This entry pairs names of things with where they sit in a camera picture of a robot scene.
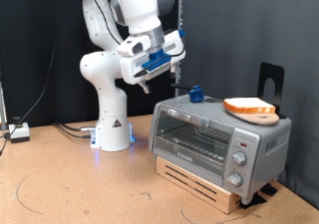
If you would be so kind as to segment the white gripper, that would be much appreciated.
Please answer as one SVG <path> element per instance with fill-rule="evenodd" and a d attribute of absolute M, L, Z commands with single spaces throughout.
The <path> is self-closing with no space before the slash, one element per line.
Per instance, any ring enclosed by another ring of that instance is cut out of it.
<path fill-rule="evenodd" d="M 185 57 L 183 30 L 162 29 L 128 36 L 119 45 L 120 66 L 126 83 L 139 83 L 146 94 L 153 90 L 145 81 L 169 70 L 175 80 L 176 63 Z"/>

